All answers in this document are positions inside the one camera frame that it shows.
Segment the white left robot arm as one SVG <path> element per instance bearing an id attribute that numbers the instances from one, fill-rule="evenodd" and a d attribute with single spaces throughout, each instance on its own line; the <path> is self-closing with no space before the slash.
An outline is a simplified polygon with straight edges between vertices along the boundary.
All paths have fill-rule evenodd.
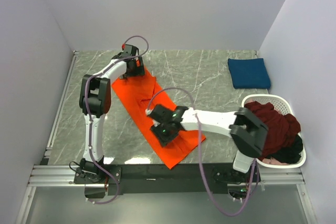
<path id="1" fill-rule="evenodd" d="M 130 49 L 113 56 L 110 62 L 93 75 L 82 78 L 79 106 L 86 124 L 85 150 L 80 168 L 91 182 L 104 179 L 102 134 L 105 117 L 111 107 L 111 83 L 117 79 L 144 75 L 144 64 L 139 51 Z"/>

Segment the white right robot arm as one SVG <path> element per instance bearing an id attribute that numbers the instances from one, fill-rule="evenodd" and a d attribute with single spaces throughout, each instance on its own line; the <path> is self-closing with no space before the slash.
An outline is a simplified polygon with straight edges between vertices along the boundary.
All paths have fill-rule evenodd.
<path id="1" fill-rule="evenodd" d="M 150 130 L 162 147 L 176 140 L 180 133 L 198 129 L 230 136 L 238 149 L 230 175 L 238 182 L 249 175 L 253 160 L 261 157 L 268 134 L 268 126 L 247 108 L 212 112 L 186 106 L 170 110 L 158 104 L 152 110 L 146 109 L 145 113 L 153 120 Z"/>

